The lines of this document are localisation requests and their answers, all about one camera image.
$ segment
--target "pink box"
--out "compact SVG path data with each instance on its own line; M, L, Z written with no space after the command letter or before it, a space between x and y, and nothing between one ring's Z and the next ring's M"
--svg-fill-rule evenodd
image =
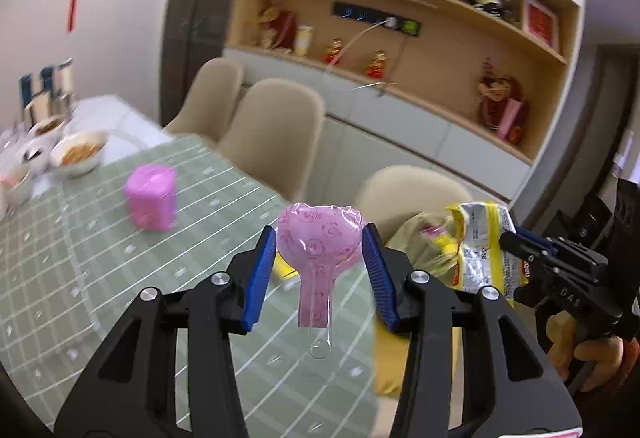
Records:
M516 119L516 114L518 114L521 106L522 102L518 100L513 100L513 98L507 100L507 106L504 108L500 125L498 125L498 138L503 140L507 138L507 134L509 134L511 126Z
M175 171L161 165L142 165L124 186L124 195L136 227L171 230L175 221Z

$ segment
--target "yellow snack bag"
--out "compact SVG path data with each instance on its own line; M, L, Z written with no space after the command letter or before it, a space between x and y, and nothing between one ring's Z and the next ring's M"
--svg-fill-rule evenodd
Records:
M282 282L285 291L290 290L296 283L300 282L298 272L282 258L279 252L276 252L272 272Z
M453 215L458 245L458 265L453 288L471 293L492 285L507 300L527 283L520 259L500 248L500 235L515 232L506 206L493 202L462 203L448 207Z

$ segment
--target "white bowl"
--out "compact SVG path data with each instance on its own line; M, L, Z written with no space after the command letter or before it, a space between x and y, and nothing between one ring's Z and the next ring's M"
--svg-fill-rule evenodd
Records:
M105 131L81 131L65 136L51 150L49 156L51 166L56 169L59 174L64 176L80 176L86 174L94 170L102 161L103 149L108 139L109 135ZM62 158L70 148L85 143L97 144L102 147L93 156L89 156L78 163L61 165Z
M40 154L27 160L25 156L40 150ZM42 174L49 165L49 154L51 153L51 147L46 140L41 140L40 137L31 140L23 145L17 154L17 164L25 165L33 174Z
M60 120L60 125L58 125L55 129L52 129L51 131L47 131L44 134L36 134L38 129L40 129L41 127L44 127L47 123L53 120ZM49 144L49 147L53 147L53 145L55 145L60 140L60 138L62 138L62 135L65 131L65 126L66 126L65 116L63 115L50 116L49 118L45 118L41 122L38 122L36 125L34 125L29 130L29 136L31 138L34 138L36 140L40 140L44 143Z

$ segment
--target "power strip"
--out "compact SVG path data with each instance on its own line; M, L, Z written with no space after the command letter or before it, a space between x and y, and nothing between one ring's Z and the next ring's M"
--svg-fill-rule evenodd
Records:
M422 23L419 21L408 19L395 13L383 12L375 8L368 8L357 4L348 4L335 1L332 14L336 17L360 21L367 24L378 24L385 22L385 28L389 30L409 35L411 37L419 37L422 29Z

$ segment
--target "green checkered tablecloth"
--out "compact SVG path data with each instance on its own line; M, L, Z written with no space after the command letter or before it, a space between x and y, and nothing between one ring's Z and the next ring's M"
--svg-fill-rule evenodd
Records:
M145 163L177 171L171 232L139 231L122 187ZM36 414L52 427L101 340L146 286L169 293L225 269L254 248L286 203L196 137L62 182L0 223L0 360ZM364 265L337 282L324 360L306 352L299 288L272 281L260 322L232 336L236 381L251 436L365 437L373 424L372 317ZM186 331L178 335L178 425L189 428Z

